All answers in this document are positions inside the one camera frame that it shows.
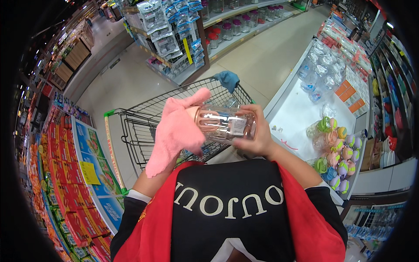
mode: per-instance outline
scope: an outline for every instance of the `purple bottle cap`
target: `purple bottle cap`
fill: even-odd
[[[230,23],[225,23],[222,27],[224,29],[230,29],[231,28],[231,24]]]

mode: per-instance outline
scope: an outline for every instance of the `black t-shirt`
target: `black t-shirt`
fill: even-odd
[[[329,188],[312,187],[305,192],[346,245],[347,232]],[[147,205],[132,197],[126,197],[124,203],[122,222],[111,243],[112,259]],[[226,261],[233,247],[253,261],[295,260],[276,163],[254,159],[191,166],[179,172],[173,204],[171,261]]]

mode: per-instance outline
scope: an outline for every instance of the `shopping cart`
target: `shopping cart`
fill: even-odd
[[[140,166],[141,170],[143,170],[150,159],[155,143],[156,128],[161,120],[163,107],[167,98],[174,97],[176,99],[183,99],[192,96],[198,89],[203,87],[206,87],[211,91],[211,103],[217,106],[225,106],[232,98],[235,98],[237,103],[241,105],[254,103],[240,84],[234,89],[233,93],[229,93],[218,80],[214,77],[210,77],[181,86],[173,91],[164,93],[163,95],[142,102],[129,109],[117,108],[104,114],[106,136],[111,153],[111,160],[116,172],[116,179],[124,194],[127,193],[127,190],[121,177],[118,163],[116,162],[111,131],[109,129],[109,116],[118,114],[121,118],[122,130],[124,133],[121,136],[121,140],[127,145],[132,166],[138,177],[136,166]],[[189,160],[206,162],[225,150],[228,146],[229,145],[221,144],[219,142],[207,141],[202,146],[202,158],[191,152],[182,150],[181,155],[176,162],[176,166]]]

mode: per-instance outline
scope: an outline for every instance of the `pink towel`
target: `pink towel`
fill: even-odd
[[[201,145],[205,142],[205,136],[185,109],[200,106],[210,97],[211,92],[201,88],[185,99],[167,99],[156,129],[153,152],[145,167],[148,178],[161,173],[182,149],[202,156]]]

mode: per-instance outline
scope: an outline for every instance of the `tiled floor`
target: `tiled floor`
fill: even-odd
[[[301,57],[312,36],[317,33],[320,24],[326,19],[325,8],[310,9],[307,13],[262,32],[212,64],[199,78],[230,70],[238,74],[240,84],[247,93],[265,107]],[[145,65],[144,61],[149,54],[143,52],[136,44],[132,44],[126,50],[120,57],[121,61],[104,74],[98,75],[77,103],[91,114],[101,143],[105,147],[107,141],[104,112],[119,107],[129,108],[173,90],[172,85]],[[118,115],[111,116],[109,122],[117,162],[127,188],[131,188],[137,177],[127,147],[120,139],[120,118]],[[229,159],[235,161],[240,158],[230,156]]]

